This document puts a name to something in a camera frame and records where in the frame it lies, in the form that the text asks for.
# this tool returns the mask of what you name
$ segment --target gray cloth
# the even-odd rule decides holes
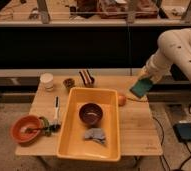
[[[100,144],[105,144],[106,136],[101,128],[90,128],[84,133],[84,140],[93,140]]]

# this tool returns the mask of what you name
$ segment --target bowl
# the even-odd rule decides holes
[[[87,103],[79,110],[79,117],[85,124],[94,126],[102,119],[103,111],[101,107],[95,103]]]
[[[38,137],[41,130],[26,131],[27,128],[41,128],[43,127],[41,120],[34,115],[27,115],[19,118],[10,130],[11,137],[14,141],[20,144],[27,144],[33,142]]]

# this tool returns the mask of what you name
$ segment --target orange ball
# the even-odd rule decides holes
[[[126,104],[127,97],[123,93],[118,93],[118,105],[124,106]]]

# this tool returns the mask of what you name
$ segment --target green sponge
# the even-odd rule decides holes
[[[153,82],[149,78],[138,80],[133,87],[130,88],[132,92],[138,98],[143,97],[153,86]]]

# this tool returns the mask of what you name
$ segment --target cup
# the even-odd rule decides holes
[[[73,78],[67,78],[63,81],[63,84],[67,91],[70,92],[70,89],[75,87],[75,80]]]
[[[40,82],[46,91],[52,91],[54,88],[53,84],[53,74],[44,73],[40,76]]]

